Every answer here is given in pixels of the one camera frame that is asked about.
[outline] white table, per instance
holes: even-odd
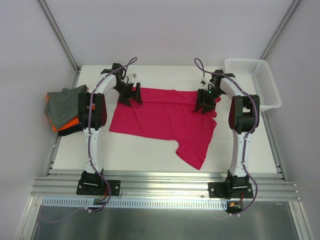
[[[105,65],[84,65],[77,86],[86,84],[93,88],[100,79]],[[223,67],[205,67],[208,71],[224,69]],[[141,87],[157,89],[175,89],[179,91],[196,91],[201,87],[202,72],[195,66],[142,66],[132,65],[128,73],[136,73]],[[245,90],[251,91],[248,76],[236,76],[243,83]],[[228,125],[231,101],[227,96],[217,104],[217,126],[208,148],[201,170],[197,170],[176,155],[178,143],[174,140],[159,140],[109,132],[109,126],[116,109],[118,93],[113,90],[107,96],[107,123],[105,128],[106,156],[104,169],[108,171],[146,171],[177,173],[226,173],[229,169],[233,134]],[[86,141],[83,132],[63,136],[56,154],[53,169],[83,170],[86,162]],[[262,117],[256,129],[249,151],[248,170],[251,173],[277,173],[266,129]]]

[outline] white wall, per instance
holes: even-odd
[[[54,134],[46,92],[70,87],[75,72],[35,0],[0,7],[0,239],[14,238]]]
[[[320,239],[320,1],[303,0],[270,56],[282,106],[268,116],[290,180]]]
[[[292,0],[47,0],[82,65],[259,58]]]

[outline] gray cloth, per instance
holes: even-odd
[[[62,128],[78,115],[78,95],[86,92],[87,86],[64,88],[61,92],[48,92],[49,101],[45,113],[51,119],[56,129]]]

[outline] wire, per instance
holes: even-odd
[[[123,76],[122,76],[122,79],[124,79],[125,76],[127,75],[127,69],[124,68],[123,70],[124,70],[124,71],[123,71],[124,74],[123,74]]]
[[[86,208],[85,207],[80,207],[77,210],[75,210],[74,212],[72,212],[71,214],[69,214],[68,216],[66,216],[65,218],[62,218],[62,219],[59,219],[59,220],[48,220],[48,219],[45,219],[42,216],[42,209],[43,209],[43,207],[41,206],[40,209],[39,209],[39,213],[38,213],[39,219],[41,219],[42,221],[44,221],[46,223],[49,223],[49,224],[57,224],[57,223],[64,222],[65,220],[67,220],[68,218],[73,216],[75,213],[79,212],[80,210],[85,210]]]
[[[109,191],[109,196],[107,201],[99,208],[99,209],[92,209],[91,212],[99,212],[102,209],[104,209],[104,207],[109,203],[110,198],[111,198],[111,187],[108,183],[108,181],[105,179],[105,177],[96,169],[96,167],[94,166],[93,162],[92,162],[92,156],[91,156],[91,151],[90,151],[90,145],[91,145],[91,137],[92,137],[92,132],[91,132],[91,116],[92,116],[92,106],[93,106],[93,98],[94,98],[94,94],[97,91],[97,88],[100,86],[100,84],[102,84],[104,82],[104,80],[107,79],[107,77],[111,76],[112,74],[115,74],[117,72],[119,72],[121,69],[125,69],[125,71],[127,72],[128,70],[128,66],[130,66],[131,64],[135,63],[138,60],[137,57],[133,57],[126,65],[119,67],[111,72],[109,72],[107,75],[105,75],[102,79],[100,79],[100,81],[96,84],[96,86],[94,87],[93,91],[91,92],[90,95],[90,105],[89,105],[89,116],[88,116],[88,132],[89,132],[89,136],[88,136],[88,158],[90,159],[90,165],[92,166],[93,170],[96,172],[96,174],[98,174],[101,179],[103,179],[103,181],[105,182],[108,191]]]
[[[108,194],[108,188],[105,188],[105,191],[104,191],[104,194],[98,198],[99,201],[103,201],[106,199],[107,197],[107,194]]]
[[[129,77],[128,76],[124,76],[123,79],[125,79],[125,78],[126,78],[126,84],[128,84],[129,83]]]
[[[241,192],[241,199],[240,199],[240,201],[237,202],[237,204],[241,204],[241,206],[242,206],[243,200],[244,200],[244,193]]]
[[[198,60],[198,61],[200,62],[202,68],[199,67],[199,65],[196,63],[196,60]],[[204,64],[202,63],[202,61],[200,60],[200,58],[196,57],[196,58],[194,59],[194,63],[195,63],[195,65],[197,66],[197,68],[200,69],[200,70],[203,72],[203,77],[206,76],[206,72],[209,73],[208,71],[205,71]]]
[[[256,106],[256,103],[255,101],[252,99],[252,97],[247,93],[245,92],[240,86],[239,84],[233,80],[231,77],[223,74],[223,73],[217,73],[217,72],[210,72],[210,71],[207,71],[205,70],[204,68],[204,64],[202,63],[202,61],[196,57],[194,59],[194,63],[195,65],[197,66],[198,69],[200,69],[201,71],[203,71],[203,74],[207,73],[207,74],[211,74],[211,75],[216,75],[216,76],[222,76],[226,79],[228,79],[229,81],[231,81],[237,89],[239,89],[239,91],[241,91],[244,95],[246,95],[250,102],[252,103],[252,106],[253,106],[253,110],[254,110],[254,113],[255,113],[255,118],[254,118],[254,124],[253,124],[253,127],[244,135],[244,138],[243,138],[243,151],[242,151],[242,166],[243,166],[243,169],[245,171],[245,173],[248,175],[248,177],[252,180],[252,182],[254,183],[255,185],[255,193],[254,193],[254,196],[253,196],[253,199],[252,201],[249,203],[249,205],[247,207],[245,207],[242,212],[246,211],[248,208],[250,208],[252,206],[252,204],[255,202],[255,200],[257,199],[257,195],[258,195],[258,184],[256,182],[256,180],[249,174],[248,170],[247,170],[247,167],[246,167],[246,162],[245,162],[245,156],[246,156],[246,146],[247,146],[247,139],[248,139],[248,136],[249,134],[251,134],[255,128],[257,127],[257,124],[258,124],[258,110],[257,110],[257,106]]]
[[[208,84],[208,91],[210,91],[210,88],[212,88],[213,85],[211,83]]]

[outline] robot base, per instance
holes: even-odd
[[[219,199],[253,199],[254,193],[252,185],[249,183],[249,177],[232,176],[228,171],[224,182],[208,183],[209,197]]]
[[[111,196],[120,195],[120,185],[119,180],[107,180],[111,188]],[[102,196],[105,194],[107,185],[105,181],[97,173],[87,173],[82,172],[81,178],[78,182],[78,187],[76,188],[77,195],[97,195]]]

